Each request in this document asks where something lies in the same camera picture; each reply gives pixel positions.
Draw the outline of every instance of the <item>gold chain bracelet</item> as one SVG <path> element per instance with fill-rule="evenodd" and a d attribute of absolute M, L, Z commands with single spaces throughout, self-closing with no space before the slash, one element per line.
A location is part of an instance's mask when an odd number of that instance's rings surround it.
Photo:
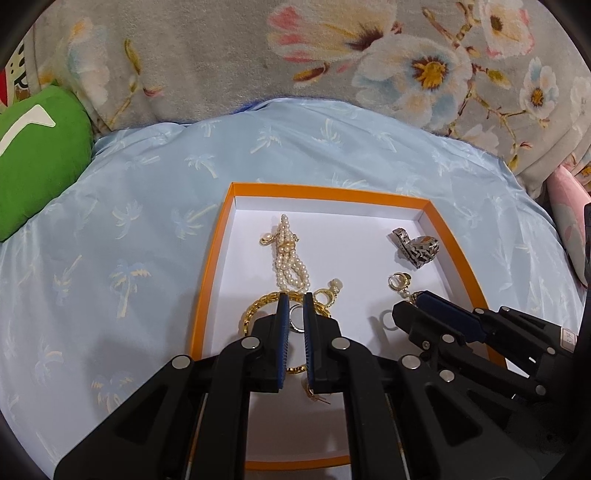
<path fill-rule="evenodd" d="M 267 295 L 263 295 L 260 299 L 258 299 L 256 302 L 254 302 L 247 308 L 242 320 L 242 333 L 244 334 L 244 336 L 248 336 L 248 327 L 251 323 L 254 314 L 265 305 L 269 305 L 270 303 L 275 303 L 276 301 L 279 301 L 279 295 L 281 293 L 282 292 L 280 291 L 273 291 Z M 287 291 L 283 293 L 287 293 L 290 301 L 296 301 L 297 303 L 301 304 L 304 303 L 303 293 L 299 293 L 297 291 Z M 330 312 L 324 304 L 320 303 L 317 300 L 314 300 L 314 308 L 316 312 L 320 315 L 330 318 Z M 300 365 L 299 367 L 288 367 L 285 371 L 286 373 L 291 375 L 300 374 L 306 371 L 306 365 L 304 364 Z"/>

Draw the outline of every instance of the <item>pink cloth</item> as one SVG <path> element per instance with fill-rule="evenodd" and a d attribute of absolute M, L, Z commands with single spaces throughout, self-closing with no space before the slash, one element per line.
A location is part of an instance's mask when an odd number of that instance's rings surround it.
<path fill-rule="evenodd" d="M 579 280 L 587 285 L 584 275 L 584 207 L 591 203 L 591 196 L 562 165 L 550 174 L 547 186 L 554 220 L 562 243 L 569 254 Z"/>

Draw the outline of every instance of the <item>silver ring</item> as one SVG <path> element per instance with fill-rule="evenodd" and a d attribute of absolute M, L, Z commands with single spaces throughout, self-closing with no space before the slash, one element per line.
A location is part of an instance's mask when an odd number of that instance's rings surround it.
<path fill-rule="evenodd" d="M 290 307 L 290 329 L 295 333 L 304 333 L 304 329 L 296 327 L 294 323 L 291 321 L 291 312 L 293 312 L 298 307 L 301 309 L 304 308 L 304 306 L 300 305 L 299 303 L 296 303 L 295 305 Z"/>

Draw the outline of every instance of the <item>label sticker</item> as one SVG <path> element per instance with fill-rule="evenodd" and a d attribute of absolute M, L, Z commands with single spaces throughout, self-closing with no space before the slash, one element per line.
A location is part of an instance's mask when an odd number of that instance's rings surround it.
<path fill-rule="evenodd" d="M 577 335 L 571 332 L 568 328 L 562 327 L 560 329 L 560 346 L 569 352 L 574 352 L 574 347 L 577 345 Z"/>

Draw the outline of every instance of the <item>gold earring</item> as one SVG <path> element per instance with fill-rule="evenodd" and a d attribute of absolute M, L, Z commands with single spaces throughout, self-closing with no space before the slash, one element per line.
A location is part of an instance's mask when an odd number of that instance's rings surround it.
<path fill-rule="evenodd" d="M 304 391 L 306 392 L 306 396 L 311 401 L 319 401 L 320 400 L 321 402 L 324 402 L 324 403 L 330 405 L 330 402 L 328 400 L 326 400 L 323 396 L 312 392 L 312 389 L 310 388 L 310 384 L 308 383 L 308 377 L 304 377 L 302 379 L 301 386 L 304 388 Z"/>
<path fill-rule="evenodd" d="M 420 294 L 421 291 L 410 293 L 410 291 L 408 291 L 410 287 L 410 282 L 411 276 L 409 273 L 396 272 L 395 274 L 390 275 L 388 277 L 388 285 L 390 286 L 390 288 L 400 293 L 400 296 L 402 298 L 414 305 L 417 301 L 417 295 Z"/>

